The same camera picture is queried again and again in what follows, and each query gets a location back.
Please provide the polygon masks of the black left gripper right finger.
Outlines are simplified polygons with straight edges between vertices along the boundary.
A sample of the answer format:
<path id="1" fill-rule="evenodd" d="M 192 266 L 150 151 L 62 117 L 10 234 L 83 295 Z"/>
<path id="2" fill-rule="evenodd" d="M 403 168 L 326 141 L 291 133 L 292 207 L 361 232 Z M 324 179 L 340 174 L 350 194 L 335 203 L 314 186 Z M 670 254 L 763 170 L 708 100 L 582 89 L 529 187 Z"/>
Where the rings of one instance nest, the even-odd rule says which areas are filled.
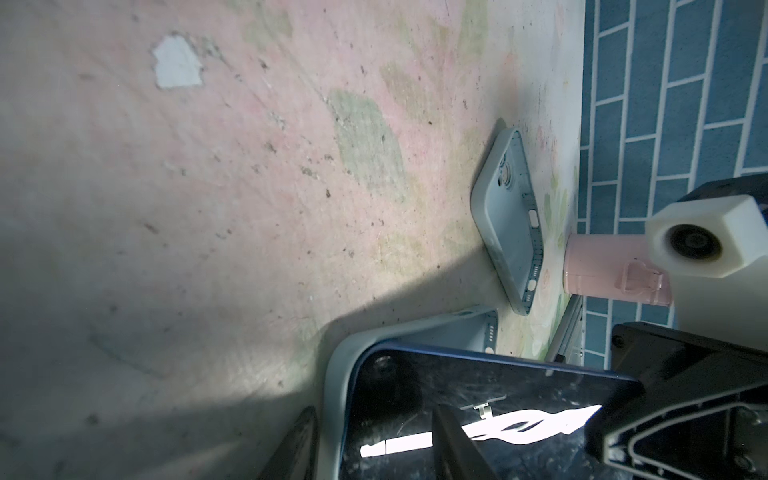
<path id="1" fill-rule="evenodd" d="M 447 405 L 433 410 L 432 443 L 436 479 L 497 479 Z"/>

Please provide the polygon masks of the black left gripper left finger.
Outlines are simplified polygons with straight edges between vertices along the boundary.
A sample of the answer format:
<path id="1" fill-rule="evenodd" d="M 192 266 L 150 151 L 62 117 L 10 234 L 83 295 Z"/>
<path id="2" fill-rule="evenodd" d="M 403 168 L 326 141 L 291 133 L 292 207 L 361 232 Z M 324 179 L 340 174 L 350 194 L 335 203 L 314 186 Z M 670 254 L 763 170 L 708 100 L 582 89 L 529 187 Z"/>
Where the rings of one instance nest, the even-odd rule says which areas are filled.
<path id="1" fill-rule="evenodd" d="M 318 445 L 318 415 L 304 408 L 258 476 L 259 480 L 312 480 Z"/>

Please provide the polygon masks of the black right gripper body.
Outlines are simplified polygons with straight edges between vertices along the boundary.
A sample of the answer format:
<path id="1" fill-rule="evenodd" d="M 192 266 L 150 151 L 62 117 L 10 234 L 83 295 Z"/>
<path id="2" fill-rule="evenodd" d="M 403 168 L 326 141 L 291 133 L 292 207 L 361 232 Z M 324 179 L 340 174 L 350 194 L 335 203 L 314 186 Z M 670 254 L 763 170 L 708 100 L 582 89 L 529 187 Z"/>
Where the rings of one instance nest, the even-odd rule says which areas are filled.
<path id="1" fill-rule="evenodd" d="M 643 479 L 766 478 L 766 353 L 632 322 L 612 330 L 611 366 L 638 384 L 587 423 L 601 463 Z"/>

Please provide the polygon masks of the blue phone black screen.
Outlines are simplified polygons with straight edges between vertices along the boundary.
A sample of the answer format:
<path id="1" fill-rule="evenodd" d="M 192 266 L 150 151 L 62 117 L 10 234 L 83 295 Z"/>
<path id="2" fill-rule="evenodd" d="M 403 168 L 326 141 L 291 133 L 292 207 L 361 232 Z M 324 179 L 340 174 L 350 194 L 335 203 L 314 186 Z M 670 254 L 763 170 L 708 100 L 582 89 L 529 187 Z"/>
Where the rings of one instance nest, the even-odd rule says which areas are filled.
<path id="1" fill-rule="evenodd" d="M 627 478 L 589 454 L 585 428 L 636 380 L 487 353 L 401 350 L 417 373 L 420 413 L 355 430 L 338 479 L 434 478 L 431 423 L 438 405 L 453 410 L 500 479 Z"/>

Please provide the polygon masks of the pink cup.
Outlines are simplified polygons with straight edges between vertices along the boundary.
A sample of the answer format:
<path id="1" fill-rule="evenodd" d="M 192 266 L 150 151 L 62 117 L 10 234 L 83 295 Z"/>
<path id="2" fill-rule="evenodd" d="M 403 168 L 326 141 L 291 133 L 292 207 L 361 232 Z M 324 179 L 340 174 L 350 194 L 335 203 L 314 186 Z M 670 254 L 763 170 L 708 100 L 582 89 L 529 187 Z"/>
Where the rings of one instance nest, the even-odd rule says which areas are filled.
<path id="1" fill-rule="evenodd" d="M 651 261 L 643 235 L 570 236 L 563 282 L 571 295 L 663 307 L 672 304 L 669 274 Z"/>

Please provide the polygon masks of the aluminium corner post right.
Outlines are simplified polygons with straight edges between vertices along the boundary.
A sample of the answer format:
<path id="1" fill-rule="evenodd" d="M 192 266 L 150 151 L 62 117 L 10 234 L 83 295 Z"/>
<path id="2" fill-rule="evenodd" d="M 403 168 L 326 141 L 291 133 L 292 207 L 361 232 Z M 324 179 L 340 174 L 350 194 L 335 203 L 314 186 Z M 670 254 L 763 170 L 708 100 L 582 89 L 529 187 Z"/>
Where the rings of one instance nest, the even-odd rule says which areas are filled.
<path id="1" fill-rule="evenodd" d="M 583 309 L 584 297 L 573 295 L 550 342 L 545 356 L 546 362 L 584 365 Z"/>

